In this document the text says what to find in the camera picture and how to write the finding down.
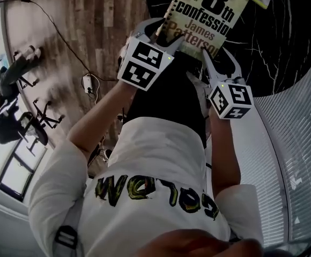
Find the person's black trousers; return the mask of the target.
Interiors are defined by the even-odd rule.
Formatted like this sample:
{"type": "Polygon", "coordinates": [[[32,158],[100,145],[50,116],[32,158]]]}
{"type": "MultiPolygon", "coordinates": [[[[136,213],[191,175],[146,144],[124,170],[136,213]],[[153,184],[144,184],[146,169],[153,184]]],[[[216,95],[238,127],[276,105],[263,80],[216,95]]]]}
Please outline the person's black trousers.
{"type": "Polygon", "coordinates": [[[124,124],[152,117],[182,124],[195,131],[206,148],[205,120],[194,84],[183,63],[174,60],[148,91],[138,89],[124,124]]]}

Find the olive book with black lettering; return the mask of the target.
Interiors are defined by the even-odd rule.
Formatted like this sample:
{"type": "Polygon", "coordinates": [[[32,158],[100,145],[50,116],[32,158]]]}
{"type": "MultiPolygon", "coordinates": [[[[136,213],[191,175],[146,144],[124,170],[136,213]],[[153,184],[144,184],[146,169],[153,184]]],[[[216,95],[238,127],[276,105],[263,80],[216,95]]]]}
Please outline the olive book with black lettering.
{"type": "Polygon", "coordinates": [[[172,0],[157,35],[167,43],[182,35],[178,50],[197,60],[206,49],[214,57],[249,0],[172,0]]]}

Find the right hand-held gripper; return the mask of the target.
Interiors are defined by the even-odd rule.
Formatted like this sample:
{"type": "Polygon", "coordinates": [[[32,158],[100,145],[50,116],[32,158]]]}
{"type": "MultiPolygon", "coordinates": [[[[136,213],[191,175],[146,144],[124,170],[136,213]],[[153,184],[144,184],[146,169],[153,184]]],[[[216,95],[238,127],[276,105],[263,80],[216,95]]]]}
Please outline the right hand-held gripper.
{"type": "Polygon", "coordinates": [[[224,76],[218,73],[213,64],[211,54],[202,48],[203,70],[209,82],[216,82],[209,94],[209,101],[220,119],[241,119],[254,107],[251,87],[242,79],[241,66],[234,56],[223,48],[226,57],[223,61],[224,76]]]}

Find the person's white printed t-shirt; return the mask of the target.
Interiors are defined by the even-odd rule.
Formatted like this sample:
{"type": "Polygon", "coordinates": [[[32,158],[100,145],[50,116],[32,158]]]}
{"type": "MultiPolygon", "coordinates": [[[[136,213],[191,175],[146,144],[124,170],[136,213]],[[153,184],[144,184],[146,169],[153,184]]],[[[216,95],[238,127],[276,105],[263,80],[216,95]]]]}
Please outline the person's white printed t-shirt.
{"type": "Polygon", "coordinates": [[[78,234],[85,257],[130,257],[161,234],[201,229],[228,241],[263,241],[256,188],[205,191],[202,141],[190,128],[158,118],[126,123],[106,171],[87,183],[87,161],[71,142],[54,150],[36,182],[29,222],[46,256],[76,200],[83,199],[78,234]]]}

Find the person's chin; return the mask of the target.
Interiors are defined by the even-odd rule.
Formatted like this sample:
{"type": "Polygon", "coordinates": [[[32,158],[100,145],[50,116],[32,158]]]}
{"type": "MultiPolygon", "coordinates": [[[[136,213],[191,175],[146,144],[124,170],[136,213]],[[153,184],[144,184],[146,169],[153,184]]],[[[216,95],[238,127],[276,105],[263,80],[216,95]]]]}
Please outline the person's chin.
{"type": "Polygon", "coordinates": [[[199,229],[166,232],[138,249],[134,257],[263,257],[255,239],[222,241],[199,229]]]}

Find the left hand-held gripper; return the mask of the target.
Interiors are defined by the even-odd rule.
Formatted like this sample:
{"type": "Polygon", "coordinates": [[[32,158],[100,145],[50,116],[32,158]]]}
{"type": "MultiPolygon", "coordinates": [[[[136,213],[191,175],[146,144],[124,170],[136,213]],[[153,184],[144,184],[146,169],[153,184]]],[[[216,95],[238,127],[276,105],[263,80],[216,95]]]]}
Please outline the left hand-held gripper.
{"type": "Polygon", "coordinates": [[[165,68],[174,60],[174,54],[184,41],[178,35],[169,42],[165,35],[151,42],[152,35],[164,23],[165,18],[151,18],[140,22],[120,50],[120,66],[117,78],[138,89],[147,91],[165,68]]]}

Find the person's left forearm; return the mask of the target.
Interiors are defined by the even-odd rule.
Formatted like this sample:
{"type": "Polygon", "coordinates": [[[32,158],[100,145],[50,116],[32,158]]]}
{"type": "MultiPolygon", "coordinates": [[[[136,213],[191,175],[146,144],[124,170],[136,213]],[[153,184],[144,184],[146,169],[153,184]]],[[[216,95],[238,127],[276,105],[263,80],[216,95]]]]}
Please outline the person's left forearm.
{"type": "Polygon", "coordinates": [[[87,160],[136,91],[136,87],[119,81],[72,127],[67,139],[84,154],[87,160]]]}

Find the white power adapter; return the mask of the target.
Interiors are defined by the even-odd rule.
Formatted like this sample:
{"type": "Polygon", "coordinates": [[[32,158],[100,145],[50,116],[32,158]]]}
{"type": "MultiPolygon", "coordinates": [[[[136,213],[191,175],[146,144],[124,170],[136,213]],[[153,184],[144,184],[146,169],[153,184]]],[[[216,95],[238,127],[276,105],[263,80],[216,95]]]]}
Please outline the white power adapter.
{"type": "Polygon", "coordinates": [[[91,75],[87,74],[82,77],[82,84],[84,87],[84,91],[86,94],[93,93],[93,85],[92,85],[92,79],[91,75]]]}

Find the person's right forearm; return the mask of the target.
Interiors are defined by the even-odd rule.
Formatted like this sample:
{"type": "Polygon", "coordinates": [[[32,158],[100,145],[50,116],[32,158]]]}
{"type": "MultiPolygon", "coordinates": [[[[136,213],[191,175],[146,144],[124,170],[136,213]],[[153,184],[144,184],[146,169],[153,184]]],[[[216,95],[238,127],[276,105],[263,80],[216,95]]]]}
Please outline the person's right forearm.
{"type": "Polygon", "coordinates": [[[212,159],[211,182],[213,196],[240,185],[241,172],[236,158],[233,134],[229,120],[220,119],[214,108],[209,110],[212,159]]]}

